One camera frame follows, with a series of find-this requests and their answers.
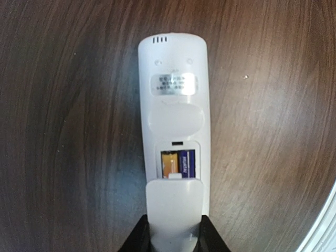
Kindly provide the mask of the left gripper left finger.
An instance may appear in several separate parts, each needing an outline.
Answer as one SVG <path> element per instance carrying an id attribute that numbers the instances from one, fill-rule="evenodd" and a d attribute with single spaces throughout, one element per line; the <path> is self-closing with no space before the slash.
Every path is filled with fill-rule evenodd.
<path id="1" fill-rule="evenodd" d="M 154 251 L 150 241 L 150 228 L 147 214 L 141 216 L 134 229 L 127 237 L 118 252 L 151 252 Z"/>

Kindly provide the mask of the orange AA battery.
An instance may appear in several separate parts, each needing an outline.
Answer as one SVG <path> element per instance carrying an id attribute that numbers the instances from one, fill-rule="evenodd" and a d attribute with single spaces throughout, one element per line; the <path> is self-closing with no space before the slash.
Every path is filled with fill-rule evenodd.
<path id="1" fill-rule="evenodd" d="M 162 176 L 167 179 L 172 173 L 179 173 L 179 159 L 176 151 L 161 152 Z"/>

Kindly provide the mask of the white remote control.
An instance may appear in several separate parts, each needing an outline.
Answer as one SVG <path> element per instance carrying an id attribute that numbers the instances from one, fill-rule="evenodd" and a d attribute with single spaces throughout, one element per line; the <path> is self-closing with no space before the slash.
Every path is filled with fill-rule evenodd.
<path id="1" fill-rule="evenodd" d="M 138 45 L 139 91 L 147 181 L 165 179 L 163 156 L 190 158 L 180 172 L 204 184 L 204 215 L 211 186 L 211 113 L 207 44 L 187 33 L 158 34 Z"/>

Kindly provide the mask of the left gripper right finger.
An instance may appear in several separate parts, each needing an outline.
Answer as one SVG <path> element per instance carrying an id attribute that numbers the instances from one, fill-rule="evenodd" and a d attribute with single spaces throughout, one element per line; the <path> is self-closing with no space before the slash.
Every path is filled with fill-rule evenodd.
<path id="1" fill-rule="evenodd" d="M 199 226 L 199 237 L 194 251 L 231 252 L 208 216 L 202 216 Z"/>

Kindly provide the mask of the white battery cover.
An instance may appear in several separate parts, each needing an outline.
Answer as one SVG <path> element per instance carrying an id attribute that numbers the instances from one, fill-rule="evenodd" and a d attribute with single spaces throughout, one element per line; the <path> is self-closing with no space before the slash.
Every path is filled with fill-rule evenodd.
<path id="1" fill-rule="evenodd" d="M 202 219 L 203 183 L 164 178 L 146 185 L 146 212 L 153 251 L 194 251 Z"/>

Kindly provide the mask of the small purple object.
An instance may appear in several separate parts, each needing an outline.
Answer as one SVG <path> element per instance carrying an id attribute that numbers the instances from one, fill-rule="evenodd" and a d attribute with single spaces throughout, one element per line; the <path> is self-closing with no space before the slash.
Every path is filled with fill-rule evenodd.
<path id="1" fill-rule="evenodd" d="M 182 178 L 195 178 L 195 150 L 181 150 L 179 155 L 179 172 Z"/>

